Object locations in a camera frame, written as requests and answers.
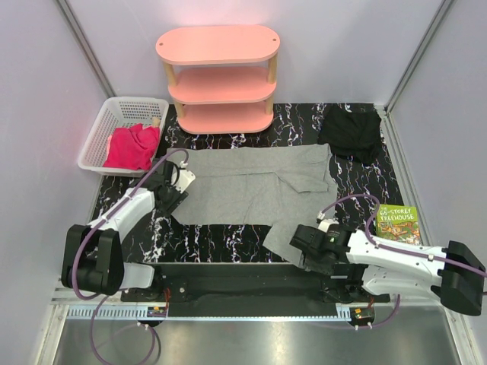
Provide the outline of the grey t-shirt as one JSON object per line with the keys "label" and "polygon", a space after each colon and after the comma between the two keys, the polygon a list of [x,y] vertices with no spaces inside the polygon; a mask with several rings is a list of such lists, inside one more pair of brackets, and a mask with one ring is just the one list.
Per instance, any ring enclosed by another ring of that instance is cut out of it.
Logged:
{"label": "grey t-shirt", "polygon": [[264,247],[303,268],[291,238],[337,199],[331,156],[326,144],[191,150],[188,168],[196,178],[173,216],[181,224],[266,225]]}

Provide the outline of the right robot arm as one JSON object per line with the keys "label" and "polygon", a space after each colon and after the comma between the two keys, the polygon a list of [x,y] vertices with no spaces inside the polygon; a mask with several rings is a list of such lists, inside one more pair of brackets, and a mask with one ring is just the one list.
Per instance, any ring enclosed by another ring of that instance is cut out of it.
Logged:
{"label": "right robot arm", "polygon": [[354,301],[399,294],[436,300],[467,316],[482,313],[486,269],[463,243],[412,246],[324,220],[318,227],[298,225],[290,244],[328,276],[338,264],[364,266],[362,275],[345,283]]}

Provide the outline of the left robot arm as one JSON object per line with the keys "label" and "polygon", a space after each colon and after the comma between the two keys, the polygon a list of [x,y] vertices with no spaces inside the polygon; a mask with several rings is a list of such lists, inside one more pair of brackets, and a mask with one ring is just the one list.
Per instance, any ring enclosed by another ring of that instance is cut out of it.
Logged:
{"label": "left robot arm", "polygon": [[137,289],[149,301],[164,293],[164,282],[147,264],[124,261],[122,243],[135,225],[154,210],[169,217],[188,197],[196,179],[187,164],[164,161],[129,186],[122,198],[98,219],[68,229],[61,282],[82,300]]}

